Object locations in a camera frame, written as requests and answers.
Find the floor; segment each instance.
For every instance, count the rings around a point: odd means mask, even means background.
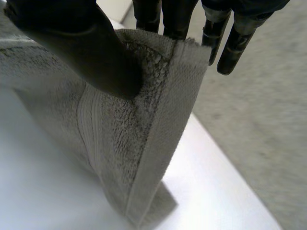
[[[306,11],[292,0],[276,12],[231,75],[209,67],[193,110],[285,230],[307,229]],[[188,36],[200,42],[204,22],[199,3]],[[135,28],[133,9],[122,23]]]

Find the gray towel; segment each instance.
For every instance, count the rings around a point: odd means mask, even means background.
[[[143,69],[132,101],[102,93],[0,13],[0,84],[39,125],[96,173],[110,204],[134,225],[157,223],[174,201],[161,183],[208,66],[210,49],[136,30],[117,35]]]

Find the towel fold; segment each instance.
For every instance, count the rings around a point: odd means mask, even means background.
[[[118,30],[144,80],[140,94],[125,101],[84,82],[2,13],[0,23],[0,85],[14,89],[39,125],[99,176],[120,214],[135,226],[161,221],[175,205],[161,180],[196,100],[210,49],[192,40]]]

